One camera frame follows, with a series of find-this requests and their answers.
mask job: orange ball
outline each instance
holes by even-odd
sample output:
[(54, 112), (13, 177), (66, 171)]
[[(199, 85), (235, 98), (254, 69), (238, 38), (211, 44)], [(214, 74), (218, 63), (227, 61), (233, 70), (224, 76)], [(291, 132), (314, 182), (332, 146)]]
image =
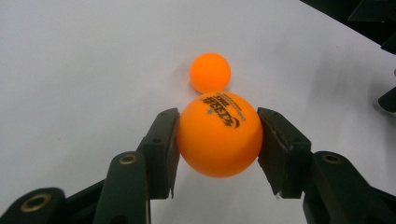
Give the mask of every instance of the orange ball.
[(203, 175), (236, 175), (258, 157), (262, 123), (255, 109), (240, 96), (209, 92), (181, 113), (177, 146), (184, 160)]
[(191, 64), (190, 81), (200, 93), (223, 91), (231, 79), (231, 68), (217, 53), (205, 53)]

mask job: white table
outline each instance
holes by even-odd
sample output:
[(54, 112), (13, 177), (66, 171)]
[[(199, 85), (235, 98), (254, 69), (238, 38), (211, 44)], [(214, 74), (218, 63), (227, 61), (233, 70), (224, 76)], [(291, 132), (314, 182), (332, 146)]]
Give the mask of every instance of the white table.
[[(396, 194), (396, 119), (373, 107), (396, 57), (302, 2), (2, 1), (0, 213), (33, 189), (70, 196), (105, 178), (158, 113), (198, 96), (188, 70), (207, 51), (229, 61), (228, 91)], [(257, 162), (214, 179), (180, 159), (175, 194), (151, 202), (153, 224), (306, 223)]]

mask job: large orange ball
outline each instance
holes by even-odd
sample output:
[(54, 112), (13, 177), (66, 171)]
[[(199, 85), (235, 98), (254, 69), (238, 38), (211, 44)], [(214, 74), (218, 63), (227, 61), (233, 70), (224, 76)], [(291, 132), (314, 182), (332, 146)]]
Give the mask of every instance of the large orange ball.
[(239, 174), (258, 157), (262, 124), (242, 97), (217, 91), (187, 105), (177, 127), (177, 146), (196, 171), (212, 177)]
[(200, 93), (223, 91), (231, 79), (231, 67), (217, 53), (198, 56), (190, 67), (191, 85)]

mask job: white surface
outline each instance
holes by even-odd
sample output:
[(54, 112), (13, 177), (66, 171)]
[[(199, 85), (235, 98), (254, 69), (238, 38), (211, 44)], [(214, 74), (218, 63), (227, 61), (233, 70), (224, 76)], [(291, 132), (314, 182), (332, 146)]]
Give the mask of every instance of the white surface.
[[(33, 189), (103, 179), (158, 113), (198, 95), (188, 69), (206, 51), (228, 59), (229, 91), (396, 194), (396, 120), (372, 105), (396, 85), (396, 57), (304, 3), (2, 1), (0, 213)], [(306, 223), (302, 203), (277, 200), (257, 162), (213, 179), (181, 159), (152, 223)]]

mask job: small orange ball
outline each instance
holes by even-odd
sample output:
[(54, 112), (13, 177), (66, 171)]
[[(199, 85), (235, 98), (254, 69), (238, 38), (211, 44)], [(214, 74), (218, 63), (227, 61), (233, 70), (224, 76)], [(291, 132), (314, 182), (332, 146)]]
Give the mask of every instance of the small orange ball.
[(217, 53), (205, 53), (191, 64), (190, 81), (200, 93), (223, 91), (231, 79), (231, 68)]
[(258, 157), (262, 123), (242, 97), (226, 91), (209, 92), (181, 113), (177, 146), (184, 160), (203, 175), (236, 175)]

